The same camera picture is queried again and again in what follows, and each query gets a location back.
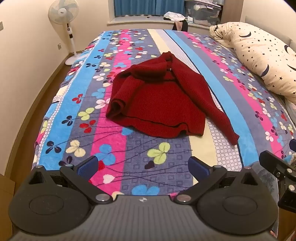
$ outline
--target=wooden floor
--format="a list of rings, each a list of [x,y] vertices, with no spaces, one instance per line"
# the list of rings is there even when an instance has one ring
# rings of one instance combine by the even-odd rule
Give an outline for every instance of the wooden floor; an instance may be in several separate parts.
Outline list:
[[[16,153],[16,157],[13,163],[12,172],[10,179],[15,182],[15,191],[18,189],[20,184],[29,174],[33,158],[34,158],[34,143],[37,139],[40,127],[43,122],[43,117],[47,112],[53,97],[59,90],[60,84],[64,81],[67,73],[69,72],[71,66],[64,65],[56,77],[53,79],[52,83],[46,90],[45,94],[38,103],[38,106],[33,113],[26,131],[20,142],[20,146]]]

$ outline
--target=red sweater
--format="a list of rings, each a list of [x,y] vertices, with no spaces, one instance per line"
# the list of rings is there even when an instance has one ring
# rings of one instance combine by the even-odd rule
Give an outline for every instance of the red sweater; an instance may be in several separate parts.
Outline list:
[[[202,136],[208,116],[232,145],[231,123],[211,96],[204,77],[171,52],[119,73],[113,80],[106,117],[153,137],[174,138],[180,132]]]

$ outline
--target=colorful bedspread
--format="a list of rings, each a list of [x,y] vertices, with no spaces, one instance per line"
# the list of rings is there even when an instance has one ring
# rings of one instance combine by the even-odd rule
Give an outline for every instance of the colorful bedspread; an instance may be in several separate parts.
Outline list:
[[[150,137],[106,119],[115,75],[167,51],[205,77],[216,105],[240,136],[237,146],[210,119],[202,137],[175,139]],[[291,154],[294,131],[282,103],[208,36],[155,29],[107,31],[86,48],[61,84],[44,117],[34,165],[59,169],[96,155],[99,169],[90,182],[103,191],[113,196],[173,194],[196,182],[188,172],[190,156],[239,171],[258,161],[264,150],[280,158]]]

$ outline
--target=plastic storage box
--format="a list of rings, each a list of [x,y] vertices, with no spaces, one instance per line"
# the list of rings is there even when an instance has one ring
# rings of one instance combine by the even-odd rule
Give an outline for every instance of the plastic storage box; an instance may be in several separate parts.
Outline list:
[[[193,23],[211,26],[216,25],[221,7],[205,0],[185,0],[185,10],[185,16],[192,17]]]

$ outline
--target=window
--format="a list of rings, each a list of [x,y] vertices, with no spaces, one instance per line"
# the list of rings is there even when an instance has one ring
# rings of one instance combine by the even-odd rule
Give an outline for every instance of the window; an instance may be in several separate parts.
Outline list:
[[[114,0],[115,16],[125,15],[159,15],[166,12],[184,15],[184,0]]]

